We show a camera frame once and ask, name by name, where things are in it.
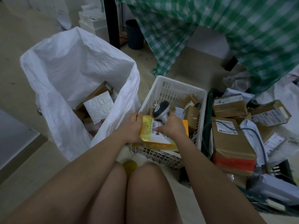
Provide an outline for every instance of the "floor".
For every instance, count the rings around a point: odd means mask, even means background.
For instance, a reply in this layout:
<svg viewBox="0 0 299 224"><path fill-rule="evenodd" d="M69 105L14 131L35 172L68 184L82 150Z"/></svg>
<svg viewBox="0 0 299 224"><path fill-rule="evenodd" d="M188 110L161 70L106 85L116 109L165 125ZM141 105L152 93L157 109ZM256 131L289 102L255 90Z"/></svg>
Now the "floor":
<svg viewBox="0 0 299 224"><path fill-rule="evenodd" d="M33 10L20 10L16 14L8 11L0 3L0 109L23 122L28 127L46 135L49 141L34 153L13 175L0 185L0 219L10 213L22 201L43 185L50 177L61 170L68 161L62 156L51 140L51 135L44 118L38 115L35 106L35 94L31 89L19 65L20 56L30 47L44 38L58 32L53 22ZM121 49L132 57L140 72L138 97L142 103L155 78L151 70L157 60L148 48L134 51L127 46ZM243 71L237 66L229 73L222 67L223 60L202 52L186 48L178 57L167 77L209 90L221 88L222 77ZM128 147L120 152L117 161L133 159L142 165L146 160L132 155ZM194 193L178 183L178 173L162 166L185 224L205 223ZM297 218L261 214L268 223L298 223Z"/></svg>

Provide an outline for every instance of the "white plastic bag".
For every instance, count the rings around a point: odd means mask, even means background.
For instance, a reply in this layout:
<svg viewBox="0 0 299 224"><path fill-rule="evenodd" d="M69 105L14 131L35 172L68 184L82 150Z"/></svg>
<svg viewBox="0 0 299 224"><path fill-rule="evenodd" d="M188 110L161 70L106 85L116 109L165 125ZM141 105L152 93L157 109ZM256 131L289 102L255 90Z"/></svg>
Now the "white plastic bag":
<svg viewBox="0 0 299 224"><path fill-rule="evenodd" d="M79 27L41 41L20 60L36 93L36 104L58 148L69 161L106 138L140 108L137 97L140 77L135 61ZM91 140L72 109L104 81L119 94Z"/></svg>

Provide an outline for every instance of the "black metal pole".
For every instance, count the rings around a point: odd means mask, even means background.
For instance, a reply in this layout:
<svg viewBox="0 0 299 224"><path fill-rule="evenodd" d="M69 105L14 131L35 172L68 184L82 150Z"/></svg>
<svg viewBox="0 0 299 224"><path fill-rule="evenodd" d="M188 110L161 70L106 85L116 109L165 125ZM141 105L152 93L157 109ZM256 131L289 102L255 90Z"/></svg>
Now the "black metal pole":
<svg viewBox="0 0 299 224"><path fill-rule="evenodd" d="M114 0L104 0L110 45L121 49L119 42L117 8Z"/></svg>

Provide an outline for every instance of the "red tape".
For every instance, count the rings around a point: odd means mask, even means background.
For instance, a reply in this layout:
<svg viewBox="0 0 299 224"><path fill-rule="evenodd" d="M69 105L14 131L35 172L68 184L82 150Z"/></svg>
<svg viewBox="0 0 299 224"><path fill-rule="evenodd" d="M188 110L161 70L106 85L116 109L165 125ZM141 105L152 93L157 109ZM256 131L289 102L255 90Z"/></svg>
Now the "red tape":
<svg viewBox="0 0 299 224"><path fill-rule="evenodd" d="M223 158L214 154L213 163L216 166L228 169L254 171L256 161L248 159Z"/></svg>

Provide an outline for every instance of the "stack of white boxes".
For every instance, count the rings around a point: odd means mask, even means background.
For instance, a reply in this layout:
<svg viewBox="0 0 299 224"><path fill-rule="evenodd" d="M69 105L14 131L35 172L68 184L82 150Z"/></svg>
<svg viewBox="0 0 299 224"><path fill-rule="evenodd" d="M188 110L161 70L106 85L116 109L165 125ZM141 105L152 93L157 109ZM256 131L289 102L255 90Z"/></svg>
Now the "stack of white boxes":
<svg viewBox="0 0 299 224"><path fill-rule="evenodd" d="M82 12L79 12L80 27L100 38L109 42L108 28L106 16L103 14L103 18L99 20L93 20L91 18L83 16Z"/></svg>
<svg viewBox="0 0 299 224"><path fill-rule="evenodd" d="M58 19L65 29L79 26L78 11L85 5L85 0L29 0L33 7L43 14Z"/></svg>

